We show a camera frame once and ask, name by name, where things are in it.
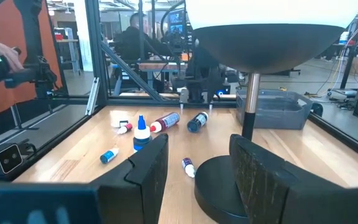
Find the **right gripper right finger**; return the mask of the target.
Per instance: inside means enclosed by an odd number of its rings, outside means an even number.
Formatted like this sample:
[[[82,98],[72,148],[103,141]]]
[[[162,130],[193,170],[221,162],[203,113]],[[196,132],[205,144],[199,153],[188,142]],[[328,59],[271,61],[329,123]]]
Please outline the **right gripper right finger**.
[[[251,224],[352,224],[343,187],[238,134],[230,137],[229,154]]]

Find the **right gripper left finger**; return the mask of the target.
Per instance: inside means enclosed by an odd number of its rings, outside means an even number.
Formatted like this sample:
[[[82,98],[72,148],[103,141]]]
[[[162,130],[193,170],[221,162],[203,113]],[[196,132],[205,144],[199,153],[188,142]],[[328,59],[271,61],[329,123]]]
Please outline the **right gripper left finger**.
[[[167,181],[168,135],[94,179],[98,218],[92,224],[158,224]]]

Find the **small blue dropper bottle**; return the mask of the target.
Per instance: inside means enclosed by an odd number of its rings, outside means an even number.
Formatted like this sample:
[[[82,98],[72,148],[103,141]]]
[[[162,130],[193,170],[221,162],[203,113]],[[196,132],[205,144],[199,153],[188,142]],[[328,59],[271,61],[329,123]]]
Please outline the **small blue dropper bottle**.
[[[108,164],[117,156],[118,152],[119,152],[118,148],[112,148],[100,156],[100,161],[103,164]]]

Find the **large blue food coloring bottle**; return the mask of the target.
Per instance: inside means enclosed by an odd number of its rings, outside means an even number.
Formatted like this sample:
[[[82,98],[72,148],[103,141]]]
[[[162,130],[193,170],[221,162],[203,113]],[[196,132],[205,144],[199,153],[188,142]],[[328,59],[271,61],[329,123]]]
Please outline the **large blue food coloring bottle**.
[[[143,115],[139,115],[137,127],[134,130],[133,148],[134,152],[138,152],[143,149],[150,141],[152,136],[150,134],[150,128],[146,125]]]

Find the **small crimson dropper bottle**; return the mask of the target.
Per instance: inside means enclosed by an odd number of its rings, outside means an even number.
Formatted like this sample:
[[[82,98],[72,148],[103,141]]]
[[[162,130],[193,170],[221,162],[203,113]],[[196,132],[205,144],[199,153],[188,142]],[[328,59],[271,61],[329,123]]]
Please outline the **small crimson dropper bottle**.
[[[118,134],[124,134],[127,133],[128,131],[130,131],[132,129],[132,124],[131,123],[127,123],[123,126],[121,126],[118,130],[117,133]]]

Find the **large red food coloring bottle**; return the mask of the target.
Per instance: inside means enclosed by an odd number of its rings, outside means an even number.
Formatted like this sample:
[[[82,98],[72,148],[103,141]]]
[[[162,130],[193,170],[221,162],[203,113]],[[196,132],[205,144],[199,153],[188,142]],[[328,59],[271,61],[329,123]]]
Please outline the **large red food coloring bottle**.
[[[159,133],[168,128],[171,128],[172,126],[176,125],[179,121],[180,121],[180,115],[178,113],[176,112],[169,113],[166,116],[156,119],[150,125],[150,131],[153,133]]]

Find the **large navy food coloring bottle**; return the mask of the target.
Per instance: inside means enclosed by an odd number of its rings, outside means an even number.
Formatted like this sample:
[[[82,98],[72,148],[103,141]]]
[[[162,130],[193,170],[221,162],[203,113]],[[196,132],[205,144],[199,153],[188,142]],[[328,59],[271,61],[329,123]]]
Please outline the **large navy food coloring bottle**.
[[[209,115],[207,112],[198,113],[193,119],[191,119],[187,123],[187,128],[191,133],[198,133],[200,129],[206,124],[208,121]]]

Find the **grey plastic bin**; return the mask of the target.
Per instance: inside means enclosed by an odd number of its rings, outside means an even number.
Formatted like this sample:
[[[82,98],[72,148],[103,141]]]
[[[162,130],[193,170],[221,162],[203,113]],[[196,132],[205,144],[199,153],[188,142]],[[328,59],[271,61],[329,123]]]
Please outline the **grey plastic bin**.
[[[254,127],[303,129],[313,102],[293,91],[260,90]]]

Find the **silver aluminium bar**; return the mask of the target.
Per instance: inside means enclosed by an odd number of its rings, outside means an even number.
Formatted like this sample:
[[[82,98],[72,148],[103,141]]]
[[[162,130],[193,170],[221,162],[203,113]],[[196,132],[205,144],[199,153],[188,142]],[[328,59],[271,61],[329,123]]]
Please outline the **silver aluminium bar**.
[[[98,92],[99,92],[99,86],[100,86],[99,77],[94,77],[93,84],[89,92],[88,102],[85,109],[86,116],[91,116],[94,112],[97,97],[98,97]]]

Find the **wooden background table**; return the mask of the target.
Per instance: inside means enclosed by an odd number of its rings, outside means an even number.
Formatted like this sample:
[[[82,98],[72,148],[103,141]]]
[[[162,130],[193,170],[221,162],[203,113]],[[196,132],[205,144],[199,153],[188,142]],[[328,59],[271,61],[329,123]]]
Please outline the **wooden background table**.
[[[147,74],[147,84],[153,87],[154,80],[160,80],[165,86],[172,87],[172,80],[174,77],[184,73],[187,64],[175,62],[163,63],[140,63],[139,70]]]

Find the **white globe table lamp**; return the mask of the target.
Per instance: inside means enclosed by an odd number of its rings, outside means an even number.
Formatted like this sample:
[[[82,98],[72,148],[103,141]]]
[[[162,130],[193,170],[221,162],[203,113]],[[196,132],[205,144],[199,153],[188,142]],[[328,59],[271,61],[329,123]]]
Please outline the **white globe table lamp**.
[[[242,139],[251,140],[264,74],[293,68],[328,48],[358,13],[358,0],[185,0],[200,46],[249,74]]]

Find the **grey metal shelf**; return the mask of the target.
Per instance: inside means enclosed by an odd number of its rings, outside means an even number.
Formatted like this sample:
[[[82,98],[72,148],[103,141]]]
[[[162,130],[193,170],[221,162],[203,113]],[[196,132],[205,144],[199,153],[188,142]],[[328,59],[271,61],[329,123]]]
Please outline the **grey metal shelf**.
[[[78,53],[79,40],[74,38],[73,30],[69,27],[54,28],[55,38],[58,44],[60,61],[64,70],[69,68],[74,74],[81,75],[80,58]]]

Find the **computer monitor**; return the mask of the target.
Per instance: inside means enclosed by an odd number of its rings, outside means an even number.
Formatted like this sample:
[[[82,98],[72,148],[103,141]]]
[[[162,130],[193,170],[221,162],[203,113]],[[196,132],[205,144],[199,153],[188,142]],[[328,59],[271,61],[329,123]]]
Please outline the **computer monitor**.
[[[183,35],[186,27],[185,10],[178,9],[168,13],[169,33]]]

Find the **person's hand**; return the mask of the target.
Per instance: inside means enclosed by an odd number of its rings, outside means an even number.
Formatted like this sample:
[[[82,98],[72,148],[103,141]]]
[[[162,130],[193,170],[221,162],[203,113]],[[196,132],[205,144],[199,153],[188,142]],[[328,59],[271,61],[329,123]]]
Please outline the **person's hand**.
[[[19,54],[13,48],[0,43],[0,55],[6,57],[12,72],[17,72],[23,69],[23,66],[19,60]]]

